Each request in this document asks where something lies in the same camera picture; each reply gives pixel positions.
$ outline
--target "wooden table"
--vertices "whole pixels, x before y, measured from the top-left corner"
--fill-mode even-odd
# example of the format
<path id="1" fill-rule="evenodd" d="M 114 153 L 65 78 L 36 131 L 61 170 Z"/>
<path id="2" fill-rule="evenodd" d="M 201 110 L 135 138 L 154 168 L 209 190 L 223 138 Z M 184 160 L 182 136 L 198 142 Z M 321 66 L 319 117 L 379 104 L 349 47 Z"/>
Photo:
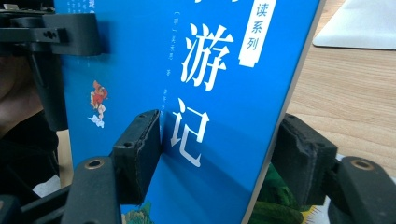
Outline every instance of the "wooden table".
<path id="1" fill-rule="evenodd" d="M 344 1 L 327 1 L 316 34 Z M 287 112 L 396 176 L 396 51 L 311 46 Z"/>

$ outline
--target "white chinese characters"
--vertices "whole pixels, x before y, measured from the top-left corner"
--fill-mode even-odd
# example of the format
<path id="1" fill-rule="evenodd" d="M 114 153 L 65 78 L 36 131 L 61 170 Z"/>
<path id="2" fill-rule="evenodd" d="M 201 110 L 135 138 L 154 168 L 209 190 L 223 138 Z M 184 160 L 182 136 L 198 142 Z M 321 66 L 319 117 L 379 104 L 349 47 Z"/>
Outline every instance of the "white chinese characters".
<path id="1" fill-rule="evenodd" d="M 215 45 L 218 42 L 233 42 L 233 36 L 228 34 L 223 37 L 226 28 L 222 25 L 219 25 L 218 30 L 215 34 L 213 34 L 209 31 L 209 28 L 205 24 L 203 24 L 202 35 L 198 35 L 198 29 L 194 24 L 191 23 L 190 26 L 191 34 L 194 35 L 196 39 L 192 43 L 190 39 L 186 38 L 187 49 L 189 49 L 190 52 L 187 55 L 186 60 L 181 63 L 183 65 L 181 81 L 189 82 L 192 79 L 194 82 L 194 86 L 198 87 L 204 80 L 206 68 L 211 67 L 209 80 L 205 81 L 205 90 L 211 91 L 215 85 L 218 71 L 227 69 L 225 62 L 222 61 L 222 57 L 230 53 L 227 46 L 224 46 L 222 48 L 216 48 Z M 210 45 L 208 47 L 205 47 L 206 41 L 210 41 Z M 191 69 L 189 69 L 191 56 L 194 52 L 195 57 L 192 62 L 192 67 Z M 215 52 L 217 53 L 217 55 L 214 57 L 212 62 L 209 62 L 210 56 L 212 56 L 212 54 Z"/>
<path id="2" fill-rule="evenodd" d="M 194 158 L 189 152 L 186 151 L 186 143 L 187 139 L 189 137 L 189 134 L 194 134 L 196 136 L 196 141 L 198 143 L 202 143 L 204 140 L 204 135 L 205 135 L 205 129 L 206 129 L 206 124 L 209 122 L 209 116 L 205 113 L 199 113 L 198 111 L 195 111 L 194 109 L 190 107 L 186 107 L 184 102 L 178 98 L 178 103 L 180 106 L 180 112 L 176 113 L 173 112 L 173 114 L 176 116 L 176 122 L 175 122 L 175 128 L 173 131 L 173 136 L 171 139 L 171 145 L 174 147 L 178 142 L 180 142 L 179 146 L 179 152 L 180 154 L 186 158 L 189 162 L 191 162 L 194 166 L 200 167 L 201 166 L 201 153 L 197 158 Z M 192 130 L 188 124 L 184 124 L 183 127 L 183 134 L 181 138 L 178 138 L 178 132 L 180 129 L 180 124 L 181 121 L 183 120 L 183 114 L 186 113 L 187 111 L 192 112 L 194 115 L 197 116 L 198 119 L 201 120 L 198 131 Z"/>

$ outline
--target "screw hole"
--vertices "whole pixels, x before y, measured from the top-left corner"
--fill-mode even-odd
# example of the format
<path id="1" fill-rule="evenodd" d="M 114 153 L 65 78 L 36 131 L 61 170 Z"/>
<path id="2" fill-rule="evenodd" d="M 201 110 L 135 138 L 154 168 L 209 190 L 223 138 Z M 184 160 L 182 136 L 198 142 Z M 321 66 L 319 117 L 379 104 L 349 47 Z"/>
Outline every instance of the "screw hole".
<path id="1" fill-rule="evenodd" d="M 49 38 L 49 39 L 56 38 L 56 34 L 53 33 L 53 32 L 51 32 L 51 31 L 44 32 L 44 33 L 43 33 L 43 36 L 44 36 L 44 37 L 47 37 L 47 38 Z"/>
<path id="2" fill-rule="evenodd" d="M 367 161 L 354 160 L 354 161 L 351 161 L 351 163 L 353 166 L 355 166 L 356 168 L 359 168 L 361 170 L 366 170 L 366 171 L 374 170 L 374 166 Z"/>
<path id="3" fill-rule="evenodd" d="M 94 169 L 97 169 L 97 168 L 103 166 L 103 164 L 105 164 L 105 162 L 102 160 L 93 160 L 93 161 L 87 162 L 85 164 L 85 168 L 87 168 L 89 170 L 94 170 Z"/>
<path id="4" fill-rule="evenodd" d="M 131 147 L 132 146 L 132 142 L 126 142 L 126 143 L 124 143 L 124 146 L 125 147 Z"/>

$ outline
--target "person's hand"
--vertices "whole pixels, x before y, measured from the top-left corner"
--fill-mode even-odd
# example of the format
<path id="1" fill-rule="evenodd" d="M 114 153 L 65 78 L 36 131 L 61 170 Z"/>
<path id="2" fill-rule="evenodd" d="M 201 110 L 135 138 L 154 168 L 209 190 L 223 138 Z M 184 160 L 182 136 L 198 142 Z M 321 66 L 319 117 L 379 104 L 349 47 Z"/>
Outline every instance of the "person's hand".
<path id="1" fill-rule="evenodd" d="M 42 109 L 26 58 L 0 57 L 0 138 Z"/>

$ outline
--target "black clamp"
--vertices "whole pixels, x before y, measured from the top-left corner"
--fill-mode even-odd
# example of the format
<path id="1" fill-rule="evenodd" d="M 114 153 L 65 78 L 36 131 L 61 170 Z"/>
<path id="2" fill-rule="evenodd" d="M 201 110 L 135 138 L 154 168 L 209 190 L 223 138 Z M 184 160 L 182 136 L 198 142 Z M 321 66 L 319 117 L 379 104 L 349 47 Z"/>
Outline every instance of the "black clamp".
<path id="1" fill-rule="evenodd" d="M 0 56 L 29 59 L 50 128 L 67 129 L 59 55 L 102 52 L 95 15 L 0 12 L 0 34 Z"/>
<path id="2" fill-rule="evenodd" d="M 299 205 L 323 205 L 332 224 L 396 223 L 396 185 L 378 164 L 338 161 L 337 146 L 293 115 L 278 132 L 272 164 Z"/>

